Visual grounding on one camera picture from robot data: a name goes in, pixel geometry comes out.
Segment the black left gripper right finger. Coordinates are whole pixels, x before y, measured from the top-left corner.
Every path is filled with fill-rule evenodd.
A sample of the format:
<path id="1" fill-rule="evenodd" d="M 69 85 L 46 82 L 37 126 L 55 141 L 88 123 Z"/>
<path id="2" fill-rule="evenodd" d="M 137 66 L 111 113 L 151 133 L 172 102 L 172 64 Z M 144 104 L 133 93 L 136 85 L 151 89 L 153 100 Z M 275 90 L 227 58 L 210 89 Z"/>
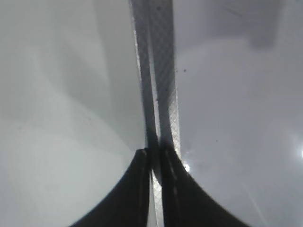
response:
<path id="1" fill-rule="evenodd" d="M 247 226 L 202 190 L 185 170 L 173 147 L 161 144 L 159 156 L 164 226 Z"/>

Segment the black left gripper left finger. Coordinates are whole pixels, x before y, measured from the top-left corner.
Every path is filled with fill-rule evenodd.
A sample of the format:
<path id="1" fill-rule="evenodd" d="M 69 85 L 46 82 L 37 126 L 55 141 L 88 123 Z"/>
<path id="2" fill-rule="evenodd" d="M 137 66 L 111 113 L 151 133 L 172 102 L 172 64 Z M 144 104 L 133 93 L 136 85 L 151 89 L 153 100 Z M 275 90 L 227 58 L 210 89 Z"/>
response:
<path id="1" fill-rule="evenodd" d="M 146 227 L 150 197 L 150 151 L 139 149 L 111 192 L 73 227 Z"/>

